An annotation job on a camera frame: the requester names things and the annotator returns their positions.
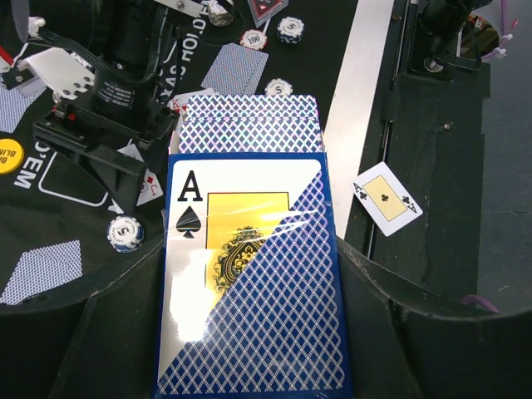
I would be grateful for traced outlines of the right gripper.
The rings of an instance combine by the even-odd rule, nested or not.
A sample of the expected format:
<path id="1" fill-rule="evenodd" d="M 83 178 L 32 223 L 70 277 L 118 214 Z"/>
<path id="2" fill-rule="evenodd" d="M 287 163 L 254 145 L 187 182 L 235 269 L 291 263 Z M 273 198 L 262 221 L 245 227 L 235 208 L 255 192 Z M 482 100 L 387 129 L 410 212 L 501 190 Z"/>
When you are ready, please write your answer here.
<path id="1" fill-rule="evenodd" d="M 86 45 L 41 27 L 35 43 L 75 52 L 95 70 L 94 86 L 71 101 L 62 98 L 34 122 L 36 139 L 70 156 L 91 173 L 126 213 L 135 212 L 147 169 L 158 173 L 177 115 L 158 102 L 163 61 L 180 55 L 178 14 L 199 1 L 93 1 L 97 35 Z M 143 161 L 118 150 L 135 144 Z"/>

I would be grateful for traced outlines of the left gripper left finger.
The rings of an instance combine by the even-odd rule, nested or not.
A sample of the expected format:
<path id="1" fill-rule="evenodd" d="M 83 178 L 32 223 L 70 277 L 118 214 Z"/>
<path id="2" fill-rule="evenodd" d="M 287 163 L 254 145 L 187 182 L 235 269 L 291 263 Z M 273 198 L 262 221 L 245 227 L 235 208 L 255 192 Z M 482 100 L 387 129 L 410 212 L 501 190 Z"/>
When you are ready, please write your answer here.
<path id="1" fill-rule="evenodd" d="M 163 239 L 1 307 L 3 398 L 148 398 Z"/>

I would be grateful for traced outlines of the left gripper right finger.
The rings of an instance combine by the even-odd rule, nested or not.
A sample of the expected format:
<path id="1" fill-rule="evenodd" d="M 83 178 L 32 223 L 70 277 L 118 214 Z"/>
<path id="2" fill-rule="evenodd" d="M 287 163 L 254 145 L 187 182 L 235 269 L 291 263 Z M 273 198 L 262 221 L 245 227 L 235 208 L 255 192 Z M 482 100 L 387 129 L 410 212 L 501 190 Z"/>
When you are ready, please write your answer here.
<path id="1" fill-rule="evenodd" d="M 433 293 L 337 240 L 356 398 L 529 398 L 531 312 Z"/>

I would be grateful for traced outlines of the yellow dealer button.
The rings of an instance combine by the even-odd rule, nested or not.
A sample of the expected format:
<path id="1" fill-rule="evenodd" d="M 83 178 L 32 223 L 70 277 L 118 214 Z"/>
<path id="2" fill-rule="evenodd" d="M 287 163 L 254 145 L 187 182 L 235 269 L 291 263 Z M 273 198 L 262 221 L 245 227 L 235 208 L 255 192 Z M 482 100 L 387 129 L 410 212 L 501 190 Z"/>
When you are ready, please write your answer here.
<path id="1" fill-rule="evenodd" d="M 25 150 L 11 138 L 0 140 L 0 174 L 6 175 L 16 170 L 24 160 Z"/>

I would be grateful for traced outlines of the ace of spades card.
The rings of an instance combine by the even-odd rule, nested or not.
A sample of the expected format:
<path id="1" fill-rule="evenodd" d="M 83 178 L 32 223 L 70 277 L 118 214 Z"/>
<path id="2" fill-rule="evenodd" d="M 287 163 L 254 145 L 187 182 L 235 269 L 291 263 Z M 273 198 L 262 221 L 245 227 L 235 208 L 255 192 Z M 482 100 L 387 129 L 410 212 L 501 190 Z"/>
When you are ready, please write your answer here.
<path id="1" fill-rule="evenodd" d="M 361 173 L 351 187 L 355 197 L 386 237 L 423 215 L 414 197 L 385 162 Z"/>

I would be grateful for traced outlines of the blue playing card deck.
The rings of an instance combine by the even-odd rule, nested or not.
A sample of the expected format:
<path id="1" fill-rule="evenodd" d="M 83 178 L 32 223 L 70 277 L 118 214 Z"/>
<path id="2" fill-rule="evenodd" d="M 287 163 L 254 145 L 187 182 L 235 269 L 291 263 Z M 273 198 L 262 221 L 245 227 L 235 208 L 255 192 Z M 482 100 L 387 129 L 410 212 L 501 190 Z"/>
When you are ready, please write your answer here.
<path id="1" fill-rule="evenodd" d="M 169 158 L 154 398 L 350 398 L 312 96 L 192 96 Z"/>

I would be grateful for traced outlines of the red white chip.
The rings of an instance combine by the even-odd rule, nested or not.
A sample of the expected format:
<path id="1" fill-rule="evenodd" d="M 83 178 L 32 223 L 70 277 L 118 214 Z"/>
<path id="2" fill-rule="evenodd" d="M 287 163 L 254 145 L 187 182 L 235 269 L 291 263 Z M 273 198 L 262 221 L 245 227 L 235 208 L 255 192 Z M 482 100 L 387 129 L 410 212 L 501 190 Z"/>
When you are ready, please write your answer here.
<path id="1" fill-rule="evenodd" d="M 265 33 L 258 29 L 246 30 L 239 39 L 239 44 L 242 47 L 262 51 L 268 43 L 268 38 Z"/>

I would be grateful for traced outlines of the grey white chip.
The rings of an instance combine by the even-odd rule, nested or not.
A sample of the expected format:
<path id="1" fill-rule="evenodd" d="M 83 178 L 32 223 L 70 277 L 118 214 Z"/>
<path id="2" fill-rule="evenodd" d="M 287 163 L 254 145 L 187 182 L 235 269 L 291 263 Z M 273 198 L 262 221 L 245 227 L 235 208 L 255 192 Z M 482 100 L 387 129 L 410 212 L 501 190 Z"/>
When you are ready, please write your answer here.
<path id="1" fill-rule="evenodd" d="M 217 0 L 209 0 L 207 11 L 210 22 L 216 27 L 226 27 L 234 20 L 234 15 L 223 8 Z"/>

